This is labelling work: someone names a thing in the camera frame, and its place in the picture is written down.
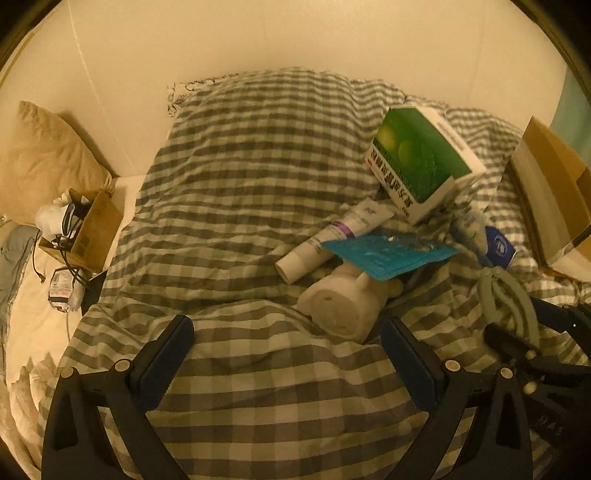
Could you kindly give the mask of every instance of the beige pillow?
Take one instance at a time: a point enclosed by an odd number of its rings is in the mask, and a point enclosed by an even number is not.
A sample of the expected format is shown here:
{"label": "beige pillow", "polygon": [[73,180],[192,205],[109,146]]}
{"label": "beige pillow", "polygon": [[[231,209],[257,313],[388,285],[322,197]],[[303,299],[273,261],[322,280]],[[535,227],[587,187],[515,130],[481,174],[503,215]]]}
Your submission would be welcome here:
{"label": "beige pillow", "polygon": [[37,211],[68,189],[112,193],[111,174],[57,115],[22,101],[9,145],[0,156],[0,211],[35,225]]}

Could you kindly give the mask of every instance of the blue label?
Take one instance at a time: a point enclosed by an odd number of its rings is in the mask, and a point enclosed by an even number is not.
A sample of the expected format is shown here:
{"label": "blue label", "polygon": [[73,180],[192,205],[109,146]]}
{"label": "blue label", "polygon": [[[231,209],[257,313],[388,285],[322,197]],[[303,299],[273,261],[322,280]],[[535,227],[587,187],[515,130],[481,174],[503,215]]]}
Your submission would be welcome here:
{"label": "blue label", "polygon": [[515,247],[495,227],[487,225],[485,231],[486,243],[488,244],[486,257],[493,265],[507,269],[515,256]]}

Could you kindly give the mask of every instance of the checkered duvet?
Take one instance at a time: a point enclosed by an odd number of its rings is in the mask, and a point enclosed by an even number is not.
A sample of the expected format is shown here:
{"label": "checkered duvet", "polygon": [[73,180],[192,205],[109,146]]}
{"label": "checkered duvet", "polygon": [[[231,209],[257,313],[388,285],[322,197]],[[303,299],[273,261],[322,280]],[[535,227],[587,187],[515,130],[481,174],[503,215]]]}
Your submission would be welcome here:
{"label": "checkered duvet", "polygon": [[[383,478],[426,414],[414,404],[379,341],[327,336],[294,310],[334,260],[296,285],[274,262],[365,197],[384,198],[362,157],[387,109],[436,108],[488,167],[469,193],[516,246],[511,271],[527,290],[576,304],[589,285],[540,276],[515,190],[504,174],[519,132],[477,109],[450,108],[382,81],[303,69],[204,83],[179,104],[125,228],[100,302],[82,319],[60,366],[81,373],[132,358],[182,312],[195,343],[157,411],[155,431],[192,479]],[[451,214],[421,235],[446,241]],[[400,218],[386,229],[408,231]],[[479,332],[480,267],[462,250],[391,305],[439,357],[479,371],[495,359]],[[587,359],[567,334],[541,330],[542,349]],[[43,433],[51,392],[43,402]],[[440,471],[459,453],[460,424]],[[126,473],[137,475],[112,418],[105,425]],[[536,473],[551,452],[533,438]]]}

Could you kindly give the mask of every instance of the black cable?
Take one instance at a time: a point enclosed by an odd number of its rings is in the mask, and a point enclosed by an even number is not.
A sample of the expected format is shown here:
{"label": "black cable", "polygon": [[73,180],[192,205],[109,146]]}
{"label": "black cable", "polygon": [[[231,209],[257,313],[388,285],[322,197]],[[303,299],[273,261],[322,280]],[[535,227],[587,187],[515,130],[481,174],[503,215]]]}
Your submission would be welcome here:
{"label": "black cable", "polygon": [[78,282],[80,282],[80,284],[81,284],[81,285],[82,285],[84,288],[86,288],[87,280],[85,280],[84,278],[82,278],[82,277],[80,276],[80,274],[79,274],[79,273],[77,273],[77,272],[74,270],[74,267],[72,267],[72,266],[70,265],[70,262],[68,262],[68,259],[67,259],[67,257],[66,257],[66,250],[64,250],[64,249],[63,249],[63,248],[61,248],[61,247],[58,247],[58,248],[59,248],[59,250],[60,250],[61,257],[64,259],[64,263],[66,264],[66,268],[67,268],[67,269],[70,271],[70,273],[72,274],[72,277],[74,277],[74,280],[77,280]]}
{"label": "black cable", "polygon": [[35,243],[33,244],[33,270],[35,271],[35,273],[39,277],[39,280],[41,280],[41,283],[43,283],[46,280],[45,275],[40,274],[37,271],[37,267],[35,266],[35,250],[37,249],[37,241],[39,240],[40,235],[41,235],[41,231],[39,230],[37,232],[37,235],[35,236]]}

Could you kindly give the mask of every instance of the toothpaste tube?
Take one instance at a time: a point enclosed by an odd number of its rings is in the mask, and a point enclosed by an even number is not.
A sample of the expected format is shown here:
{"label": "toothpaste tube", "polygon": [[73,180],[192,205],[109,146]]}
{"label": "toothpaste tube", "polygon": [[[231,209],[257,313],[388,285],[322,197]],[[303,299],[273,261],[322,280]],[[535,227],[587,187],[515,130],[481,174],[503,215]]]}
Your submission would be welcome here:
{"label": "toothpaste tube", "polygon": [[370,233],[392,218],[394,212],[394,208],[376,203],[372,199],[363,200],[348,211],[341,220],[332,222],[278,260],[275,267],[279,275],[288,285],[291,285],[334,256],[334,253],[322,247],[322,242],[355,238]]}

